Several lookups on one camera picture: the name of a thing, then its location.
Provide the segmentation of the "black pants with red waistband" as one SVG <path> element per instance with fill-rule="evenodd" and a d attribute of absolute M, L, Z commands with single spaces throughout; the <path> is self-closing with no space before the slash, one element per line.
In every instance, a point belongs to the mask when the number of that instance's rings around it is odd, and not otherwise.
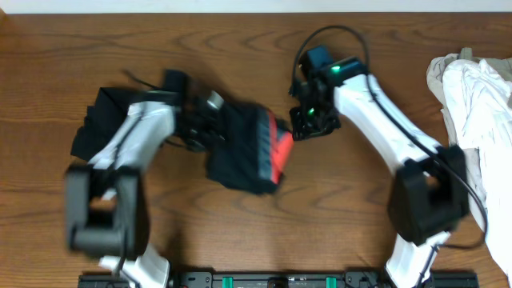
<path fill-rule="evenodd" d="M 207 159 L 208 179 L 256 195 L 275 193 L 294 147 L 286 122 L 264 106 L 235 102 L 221 108 L 219 123 L 225 141 Z"/>

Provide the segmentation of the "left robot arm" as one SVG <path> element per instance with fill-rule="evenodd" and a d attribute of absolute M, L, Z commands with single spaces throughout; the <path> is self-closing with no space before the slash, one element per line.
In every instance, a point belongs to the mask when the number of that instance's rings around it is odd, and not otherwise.
<path fill-rule="evenodd" d="M 98 258 L 101 272 L 85 272 L 80 287 L 173 287 L 170 260 L 149 243 L 150 217 L 143 175 L 168 138 L 204 151 L 223 139 L 218 115 L 225 102 L 215 90 L 179 70 L 161 86 L 138 80 L 98 96 L 90 125 L 122 121 L 99 152 L 66 171 L 66 241 L 69 250 Z"/>

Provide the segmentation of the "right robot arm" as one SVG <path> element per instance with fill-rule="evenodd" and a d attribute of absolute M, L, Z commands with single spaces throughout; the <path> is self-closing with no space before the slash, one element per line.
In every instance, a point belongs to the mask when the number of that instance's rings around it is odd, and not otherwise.
<path fill-rule="evenodd" d="M 445 148 L 423 133 L 384 94 L 356 57 L 335 61 L 327 48 L 302 54 L 290 110 L 296 141 L 321 137 L 347 117 L 386 163 L 393 184 L 387 213 L 397 231 L 385 269 L 394 287 L 420 287 L 430 279 L 438 248 L 468 215 L 466 160 L 458 146 Z"/>

